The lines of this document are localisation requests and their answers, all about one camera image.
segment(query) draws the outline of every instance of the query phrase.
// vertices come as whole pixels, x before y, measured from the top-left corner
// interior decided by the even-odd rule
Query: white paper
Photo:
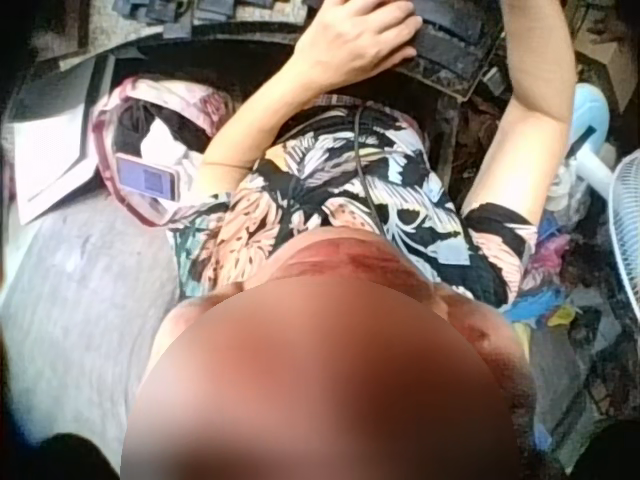
[[[87,71],[93,72],[93,63],[90,60]],[[114,64],[115,58],[110,56],[98,98],[109,92]],[[68,91],[71,105],[68,110],[13,123],[16,197],[22,224],[82,186],[96,171],[98,160],[89,128],[83,136],[85,110],[91,108],[85,103],[90,78],[84,72],[76,81],[65,82],[63,92]]]

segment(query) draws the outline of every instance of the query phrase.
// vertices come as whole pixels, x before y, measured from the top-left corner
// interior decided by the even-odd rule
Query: person
[[[220,460],[216,478],[513,478],[514,439],[525,468],[535,387],[499,309],[566,153],[576,68],[558,0],[502,11],[513,98],[461,212],[412,119],[326,95],[416,55],[409,1],[325,0],[213,138],[207,200],[171,230],[189,299],[157,332],[124,479],[133,446],[188,438],[216,445],[182,452]]]

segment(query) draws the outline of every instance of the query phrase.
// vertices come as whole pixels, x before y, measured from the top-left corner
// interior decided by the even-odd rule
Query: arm
[[[566,150],[575,56],[559,0],[502,0],[513,98],[465,201],[496,203],[533,224]]]
[[[211,141],[196,190],[206,195],[234,190],[282,125],[318,95],[415,56],[405,44],[421,25],[409,1],[325,0],[291,59]]]

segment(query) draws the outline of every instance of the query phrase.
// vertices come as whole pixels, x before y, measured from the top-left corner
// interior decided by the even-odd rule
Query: cardboard
[[[584,24],[578,31],[574,47],[578,60],[594,66],[595,79],[609,100],[609,106],[617,113],[622,113],[631,100],[638,84],[637,45],[633,40],[594,44],[597,37],[588,32],[594,21],[602,16],[602,12],[591,10]]]

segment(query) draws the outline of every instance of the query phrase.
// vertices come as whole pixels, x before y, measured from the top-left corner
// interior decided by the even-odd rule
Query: phone screen
[[[124,154],[116,154],[120,185],[138,193],[177,201],[175,172],[152,167]]]

